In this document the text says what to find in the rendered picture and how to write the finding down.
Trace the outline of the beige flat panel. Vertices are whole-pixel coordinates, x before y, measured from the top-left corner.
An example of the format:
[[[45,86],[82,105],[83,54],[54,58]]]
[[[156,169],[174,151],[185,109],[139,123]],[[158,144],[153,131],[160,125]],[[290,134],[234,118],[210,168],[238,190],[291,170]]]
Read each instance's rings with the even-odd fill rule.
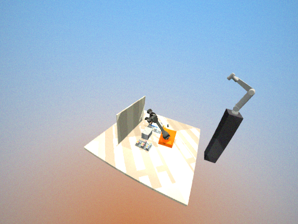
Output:
[[[116,115],[118,144],[143,120],[145,96]]]

